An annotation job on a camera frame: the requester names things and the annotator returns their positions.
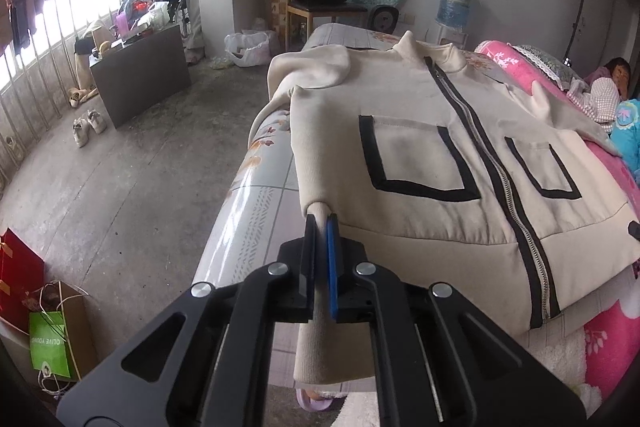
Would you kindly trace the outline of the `beige zip jacket black trim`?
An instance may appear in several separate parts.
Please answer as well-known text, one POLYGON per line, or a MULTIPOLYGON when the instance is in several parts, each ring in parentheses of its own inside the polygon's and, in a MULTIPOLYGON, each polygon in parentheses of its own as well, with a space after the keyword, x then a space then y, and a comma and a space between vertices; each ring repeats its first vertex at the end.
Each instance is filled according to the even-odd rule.
POLYGON ((303 214, 410 284, 454 286, 512 336, 639 257, 634 205, 587 117, 405 34, 388 50, 276 56, 267 112, 290 116, 303 214))

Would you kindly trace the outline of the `sleeping child checkered clothes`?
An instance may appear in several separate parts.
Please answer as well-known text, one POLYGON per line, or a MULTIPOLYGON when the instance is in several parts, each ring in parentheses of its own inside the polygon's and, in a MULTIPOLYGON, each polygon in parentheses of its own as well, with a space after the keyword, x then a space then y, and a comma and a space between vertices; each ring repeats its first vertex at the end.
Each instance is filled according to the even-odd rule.
POLYGON ((567 98, 608 133, 618 104, 626 100, 631 70, 623 57, 614 57, 586 79, 574 79, 567 98))

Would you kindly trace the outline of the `bed with floral sheet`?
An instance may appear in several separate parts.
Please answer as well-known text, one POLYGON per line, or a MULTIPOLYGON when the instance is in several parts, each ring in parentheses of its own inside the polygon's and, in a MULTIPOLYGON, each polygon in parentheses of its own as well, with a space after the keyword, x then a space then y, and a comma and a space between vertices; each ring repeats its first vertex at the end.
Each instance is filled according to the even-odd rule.
MULTIPOLYGON (((363 28, 330 23, 320 26, 305 49, 325 44, 349 44, 386 50, 399 37, 363 28)), ((304 234, 297 176, 288 134, 288 113, 278 109, 262 125, 248 147, 220 213, 210 232, 193 282, 216 287, 242 282, 248 273, 276 261, 282 243, 304 234)), ((634 208, 639 189, 622 158, 596 143, 586 142, 608 169, 634 208)), ((620 384, 639 351, 639 269, 628 267, 593 293, 565 310, 550 324, 520 337, 526 348, 551 349, 565 337, 585 332, 586 382, 602 391, 602 398, 620 384)), ((269 384, 314 387, 296 383, 294 365, 298 326, 276 326, 269 384)))

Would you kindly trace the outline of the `green and brown paper bag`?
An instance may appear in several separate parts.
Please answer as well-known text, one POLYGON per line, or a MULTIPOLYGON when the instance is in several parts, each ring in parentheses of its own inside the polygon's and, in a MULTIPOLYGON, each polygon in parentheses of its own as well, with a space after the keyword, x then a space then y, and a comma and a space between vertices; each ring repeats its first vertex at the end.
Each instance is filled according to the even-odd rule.
POLYGON ((98 365, 87 297, 82 289, 62 281, 47 283, 36 292, 28 335, 30 361, 40 377, 80 381, 98 365))

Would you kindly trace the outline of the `grey lace-edged pillow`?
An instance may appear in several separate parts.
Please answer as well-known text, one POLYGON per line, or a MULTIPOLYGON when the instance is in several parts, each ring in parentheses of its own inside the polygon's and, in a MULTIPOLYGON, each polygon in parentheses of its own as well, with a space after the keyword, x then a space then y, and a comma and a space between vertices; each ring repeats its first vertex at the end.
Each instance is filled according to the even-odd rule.
POLYGON ((546 51, 536 48, 536 46, 520 44, 519 46, 513 46, 513 49, 516 49, 527 61, 535 65, 544 75, 547 75, 556 83, 570 83, 578 77, 570 66, 566 66, 560 60, 546 51))

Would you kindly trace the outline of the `red paper gift bag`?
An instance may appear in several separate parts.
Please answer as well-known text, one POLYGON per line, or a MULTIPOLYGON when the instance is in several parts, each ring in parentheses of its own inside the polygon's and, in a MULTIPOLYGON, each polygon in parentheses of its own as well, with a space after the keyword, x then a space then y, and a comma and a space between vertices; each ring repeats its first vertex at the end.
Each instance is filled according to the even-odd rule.
POLYGON ((39 310, 44 285, 44 261, 11 229, 1 234, 1 318, 27 334, 29 315, 39 310))

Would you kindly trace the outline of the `white water dispenser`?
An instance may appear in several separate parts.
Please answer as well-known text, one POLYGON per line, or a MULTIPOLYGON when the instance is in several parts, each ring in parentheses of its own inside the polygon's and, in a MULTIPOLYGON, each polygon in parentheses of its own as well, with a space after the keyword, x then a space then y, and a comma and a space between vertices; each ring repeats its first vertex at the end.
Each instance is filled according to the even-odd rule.
POLYGON ((466 40, 468 40, 468 34, 464 29, 454 28, 442 23, 436 23, 436 39, 435 42, 438 46, 444 46, 445 44, 453 44, 459 49, 464 50, 466 48, 466 40))

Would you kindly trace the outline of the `left beige shoe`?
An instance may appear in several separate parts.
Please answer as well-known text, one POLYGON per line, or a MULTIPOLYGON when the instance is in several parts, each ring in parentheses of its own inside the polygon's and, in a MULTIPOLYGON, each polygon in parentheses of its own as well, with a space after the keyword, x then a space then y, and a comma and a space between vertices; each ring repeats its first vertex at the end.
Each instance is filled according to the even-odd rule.
POLYGON ((88 121, 85 118, 76 118, 73 122, 73 138, 78 148, 84 147, 89 141, 88 121))

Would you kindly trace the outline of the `beige shoe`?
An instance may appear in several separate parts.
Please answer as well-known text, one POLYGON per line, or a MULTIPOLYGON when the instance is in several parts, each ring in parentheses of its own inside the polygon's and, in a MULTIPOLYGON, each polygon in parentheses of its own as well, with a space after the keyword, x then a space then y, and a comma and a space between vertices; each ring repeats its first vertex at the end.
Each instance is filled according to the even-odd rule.
POLYGON ((89 141, 88 121, 85 118, 76 118, 73 122, 73 138, 78 148, 84 147, 89 141))
POLYGON ((89 110, 87 114, 88 123, 96 134, 101 134, 106 129, 106 122, 102 115, 95 109, 89 110))

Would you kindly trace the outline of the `right beige shoe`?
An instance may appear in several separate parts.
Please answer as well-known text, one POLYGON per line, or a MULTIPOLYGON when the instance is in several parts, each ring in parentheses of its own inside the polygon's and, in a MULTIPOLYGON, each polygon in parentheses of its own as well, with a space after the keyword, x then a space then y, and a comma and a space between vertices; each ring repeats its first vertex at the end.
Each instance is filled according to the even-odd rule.
POLYGON ((88 123, 96 134, 101 134, 106 129, 106 122, 102 115, 95 109, 89 110, 87 114, 88 123))

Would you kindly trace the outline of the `blue water dispenser bottle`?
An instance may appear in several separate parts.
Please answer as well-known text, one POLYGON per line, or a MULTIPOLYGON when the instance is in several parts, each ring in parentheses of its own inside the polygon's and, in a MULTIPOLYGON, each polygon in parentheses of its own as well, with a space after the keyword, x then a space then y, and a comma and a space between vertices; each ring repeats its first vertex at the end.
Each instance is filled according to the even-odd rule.
POLYGON ((445 26, 462 30, 469 20, 473 0, 439 0, 436 20, 445 26))

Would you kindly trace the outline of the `dark grey low cabinet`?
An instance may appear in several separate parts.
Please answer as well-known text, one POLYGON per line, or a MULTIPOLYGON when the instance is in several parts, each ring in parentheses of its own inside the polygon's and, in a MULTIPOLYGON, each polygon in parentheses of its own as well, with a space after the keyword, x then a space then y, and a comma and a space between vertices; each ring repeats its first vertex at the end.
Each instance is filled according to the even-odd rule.
POLYGON ((169 26, 90 65, 115 128, 191 86, 178 26, 169 26))

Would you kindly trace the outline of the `white plastic bag on floor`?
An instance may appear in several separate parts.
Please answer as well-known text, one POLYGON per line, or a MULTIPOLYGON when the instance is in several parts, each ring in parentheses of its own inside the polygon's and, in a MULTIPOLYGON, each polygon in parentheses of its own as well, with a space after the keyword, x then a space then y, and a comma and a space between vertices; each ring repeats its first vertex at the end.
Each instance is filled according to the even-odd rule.
POLYGON ((271 60, 269 35, 265 31, 235 32, 224 37, 224 52, 238 67, 268 65, 271 60))

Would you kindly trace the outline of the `metal window railing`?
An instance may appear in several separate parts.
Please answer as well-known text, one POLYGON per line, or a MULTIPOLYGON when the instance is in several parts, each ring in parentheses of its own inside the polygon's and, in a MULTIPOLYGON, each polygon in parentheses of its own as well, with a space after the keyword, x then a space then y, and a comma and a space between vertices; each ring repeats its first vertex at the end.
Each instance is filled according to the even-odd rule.
POLYGON ((43 135, 68 113, 79 86, 75 41, 91 23, 111 25, 122 0, 44 0, 29 45, 1 50, 1 185, 7 186, 43 135))

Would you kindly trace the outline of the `wooden chair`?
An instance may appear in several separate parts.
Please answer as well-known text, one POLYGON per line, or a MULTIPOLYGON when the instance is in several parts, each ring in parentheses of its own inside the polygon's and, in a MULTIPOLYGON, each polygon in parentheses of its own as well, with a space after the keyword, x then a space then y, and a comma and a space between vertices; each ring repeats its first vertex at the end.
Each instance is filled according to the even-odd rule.
POLYGON ((309 38, 317 17, 329 17, 335 22, 340 16, 359 16, 363 22, 367 14, 368 9, 364 5, 350 0, 285 0, 284 49, 290 49, 293 16, 306 22, 306 37, 309 38))

